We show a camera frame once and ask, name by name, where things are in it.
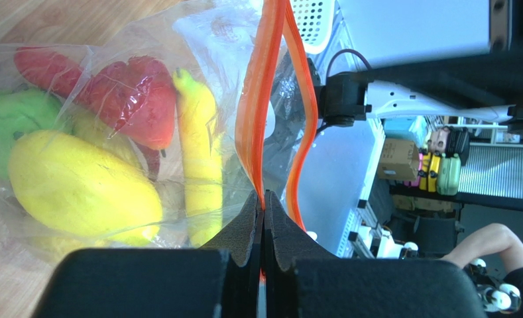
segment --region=green mango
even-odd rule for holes
[[[70,128],[57,121],[61,106],[59,99],[37,88],[0,91],[0,178],[8,179],[10,150],[20,135],[44,129],[70,133]]]

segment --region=person's arm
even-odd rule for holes
[[[523,268],[522,241],[505,225],[493,223],[475,231],[442,260],[460,268],[476,258],[499,253],[507,273]]]

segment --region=perforated white basket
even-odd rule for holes
[[[319,54],[330,41],[334,0],[290,0],[308,54]]]

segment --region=cardboard box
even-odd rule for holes
[[[448,201],[423,199],[421,197],[405,197],[404,195],[393,195],[392,200],[397,209],[414,211],[441,211],[453,212],[453,203]]]
[[[418,177],[418,147],[414,141],[385,139],[377,166],[380,179],[414,181]]]

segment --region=wooden surface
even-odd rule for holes
[[[0,43],[102,45],[131,21],[180,0],[0,1]],[[52,272],[0,218],[0,317],[28,317]]]

